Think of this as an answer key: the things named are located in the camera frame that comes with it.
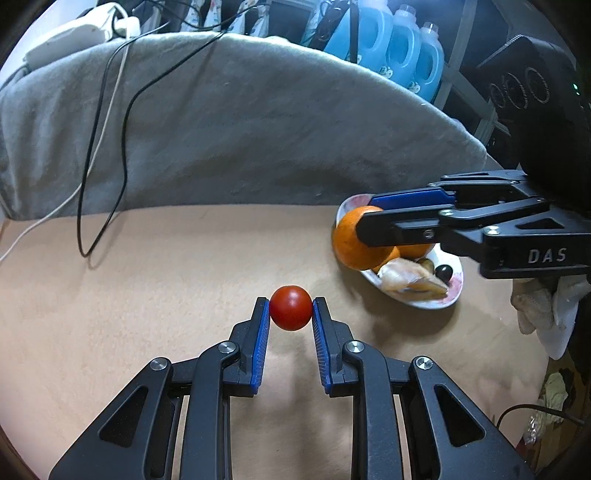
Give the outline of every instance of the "white power adapter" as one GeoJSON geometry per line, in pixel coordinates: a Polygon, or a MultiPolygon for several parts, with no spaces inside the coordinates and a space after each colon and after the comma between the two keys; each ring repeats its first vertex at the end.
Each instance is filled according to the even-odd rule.
{"type": "Polygon", "coordinates": [[[139,19],[127,17],[123,7],[110,2],[93,8],[84,17],[72,20],[39,37],[34,47],[26,53],[24,61],[32,72],[78,51],[108,42],[115,33],[125,37],[128,32],[129,38],[140,34],[139,19]],[[113,16],[117,11],[124,18],[113,22],[113,16]]]}

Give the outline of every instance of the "orange fruit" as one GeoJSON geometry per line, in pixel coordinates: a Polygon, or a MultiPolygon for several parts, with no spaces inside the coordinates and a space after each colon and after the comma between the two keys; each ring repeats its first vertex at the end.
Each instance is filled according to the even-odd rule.
{"type": "Polygon", "coordinates": [[[374,271],[374,273],[379,272],[379,269],[382,268],[386,263],[388,263],[390,260],[394,260],[395,258],[399,258],[400,257],[400,250],[398,249],[398,247],[394,247],[392,249],[392,251],[390,252],[390,254],[388,255],[388,258],[386,260],[384,260],[380,265],[378,265],[375,268],[372,268],[372,270],[374,271]]]}
{"type": "Polygon", "coordinates": [[[418,245],[399,245],[398,250],[400,251],[400,256],[402,258],[406,258],[407,260],[416,260],[417,258],[422,258],[427,255],[431,249],[433,248],[433,244],[418,244],[418,245]]]}
{"type": "Polygon", "coordinates": [[[394,247],[368,247],[357,238],[355,227],[366,212],[381,212],[373,206],[358,207],[348,212],[333,232],[332,244],[336,258],[354,270],[369,270],[382,264],[394,247]]]}

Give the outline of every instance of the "red tomato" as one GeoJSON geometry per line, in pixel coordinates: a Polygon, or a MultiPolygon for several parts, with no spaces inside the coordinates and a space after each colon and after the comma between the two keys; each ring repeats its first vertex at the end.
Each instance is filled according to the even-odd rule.
{"type": "Polygon", "coordinates": [[[269,313],[279,328],[299,330],[312,317],[312,299],[303,288],[287,285],[278,288],[271,297],[269,313]]]}

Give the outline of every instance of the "oval plate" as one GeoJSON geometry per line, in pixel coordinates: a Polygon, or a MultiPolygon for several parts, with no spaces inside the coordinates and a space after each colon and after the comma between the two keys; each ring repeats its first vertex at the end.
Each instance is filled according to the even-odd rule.
{"type": "MultiPolygon", "coordinates": [[[[343,203],[341,203],[339,210],[337,210],[336,212],[337,225],[347,212],[350,212],[351,210],[357,207],[368,205],[372,196],[373,195],[369,193],[361,193],[359,195],[353,195],[352,197],[349,197],[343,203]]],[[[460,262],[460,258],[442,251],[439,244],[435,245],[433,250],[431,250],[426,255],[426,258],[431,260],[435,267],[437,267],[438,265],[449,265],[453,269],[453,277],[449,282],[449,290],[447,291],[447,295],[443,299],[409,300],[409,294],[400,295],[399,293],[394,291],[382,290],[382,281],[373,271],[365,270],[362,271],[361,274],[374,287],[382,290],[389,297],[392,297],[393,299],[398,300],[401,303],[405,303],[406,305],[410,305],[412,307],[416,307],[418,309],[423,310],[441,310],[453,305],[460,297],[462,287],[464,286],[464,271],[462,270],[462,263],[460,262]]]]}

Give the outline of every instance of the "gray fabric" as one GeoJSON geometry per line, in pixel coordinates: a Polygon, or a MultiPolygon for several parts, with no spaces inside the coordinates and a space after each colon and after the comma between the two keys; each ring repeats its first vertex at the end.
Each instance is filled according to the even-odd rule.
{"type": "MultiPolygon", "coordinates": [[[[85,213],[109,211],[121,188],[121,125],[131,96],[210,36],[154,35],[133,45],[85,213]]],[[[101,76],[117,45],[57,61],[0,92],[0,196],[10,218],[40,218],[80,183],[101,76]]],[[[338,205],[355,193],[498,168],[465,130],[389,80],[321,52],[238,35],[140,96],[127,152],[128,209],[338,205]]],[[[61,215],[75,211],[74,201],[61,215]]]]}

